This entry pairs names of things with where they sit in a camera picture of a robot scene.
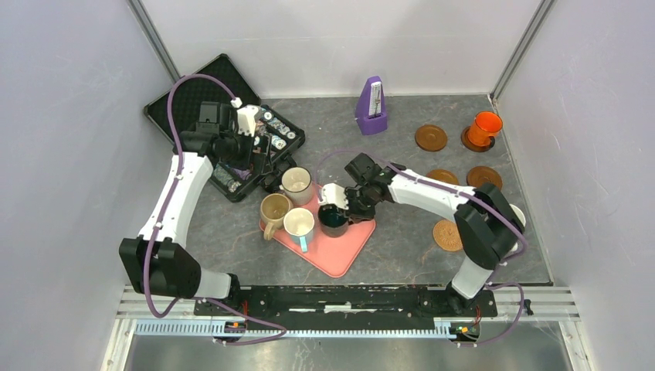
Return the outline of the white ribbed black-rimmed mug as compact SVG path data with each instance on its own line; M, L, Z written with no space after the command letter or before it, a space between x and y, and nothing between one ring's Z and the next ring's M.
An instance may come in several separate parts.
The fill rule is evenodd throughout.
M287 169L280 180L280 190L295 206L304 206L314 197L310 172L303 167Z

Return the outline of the beige mug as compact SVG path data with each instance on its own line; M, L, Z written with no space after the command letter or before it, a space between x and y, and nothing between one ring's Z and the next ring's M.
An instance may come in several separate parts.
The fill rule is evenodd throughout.
M260 203L260 222L264 240L272 240L273 235L283 227L283 219L293 209L291 200L281 193L272 193Z

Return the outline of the dark green mug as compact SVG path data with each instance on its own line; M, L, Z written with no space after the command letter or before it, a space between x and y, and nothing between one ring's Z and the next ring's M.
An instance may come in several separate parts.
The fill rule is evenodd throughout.
M321 231L328 237L343 236L349 226L349 219L336 205L320 206L317 212Z

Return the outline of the white mug blue handle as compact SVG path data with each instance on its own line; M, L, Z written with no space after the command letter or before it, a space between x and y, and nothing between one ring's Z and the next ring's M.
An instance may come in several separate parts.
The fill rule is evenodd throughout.
M283 218L283 228L303 254L308 252L314 238L314 227L314 214L305 208L293 208Z

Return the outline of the brown wooden coaster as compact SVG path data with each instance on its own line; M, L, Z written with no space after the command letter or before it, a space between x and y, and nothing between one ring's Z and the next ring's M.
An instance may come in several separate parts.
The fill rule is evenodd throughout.
M425 124L418 128L414 138L419 148L431 152L441 151L448 141L446 132L434 124Z
M495 146L495 143L496 143L496 138L495 137L489 137L490 142L489 142L488 145L485 145L485 146L475 145L467 136L469 130L470 130L469 127L464 128L463 131L461 132L461 135L460 135L460 140L461 140L461 142L462 142L462 144L463 144L463 146L465 148L467 148L467 149L469 149L471 151L474 151L474 152L481 153L481 152L489 151Z
M480 187L486 183L493 184L499 189L503 187L501 175L493 168L488 166L475 166L467 173L467 185Z
M426 177L455 186L458 186L460 184L459 179L456 177L455 174L442 168L431 170L426 174Z

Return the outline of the woven rattan coaster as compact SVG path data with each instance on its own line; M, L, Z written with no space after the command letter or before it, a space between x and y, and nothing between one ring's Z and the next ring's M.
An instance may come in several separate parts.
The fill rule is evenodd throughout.
M459 231L454 222L440 220L433 228L433 239L436 244L447 252L457 252L463 249Z

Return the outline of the orange mug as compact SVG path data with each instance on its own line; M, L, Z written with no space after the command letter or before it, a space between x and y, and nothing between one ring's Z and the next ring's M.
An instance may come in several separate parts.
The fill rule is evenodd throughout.
M503 125L502 119L497 114L483 111L473 119L467 136L475 145L485 146L490 142L489 137L496 137L500 133Z

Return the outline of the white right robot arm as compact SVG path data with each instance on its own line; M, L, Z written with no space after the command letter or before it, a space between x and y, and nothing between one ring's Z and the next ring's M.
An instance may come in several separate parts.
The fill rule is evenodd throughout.
M497 266L528 246L524 221L492 183L452 185L401 165L381 167L365 153L344 169L356 183L344 191L345 212L354 221L372 219L375 207L389 202L414 206L455 223L466 255L446 294L446 306L455 315L473 310L478 293Z

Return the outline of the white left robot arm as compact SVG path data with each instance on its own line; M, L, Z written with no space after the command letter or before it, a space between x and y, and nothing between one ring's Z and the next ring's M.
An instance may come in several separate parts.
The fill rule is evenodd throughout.
M235 201L277 170L277 160L303 141L267 105L203 102L189 129L174 131L171 168L150 218L119 256L139 294L170 298L213 298L224 315L241 309L243 295L234 274L210 271L186 250L188 228L205 184L227 174L224 190Z

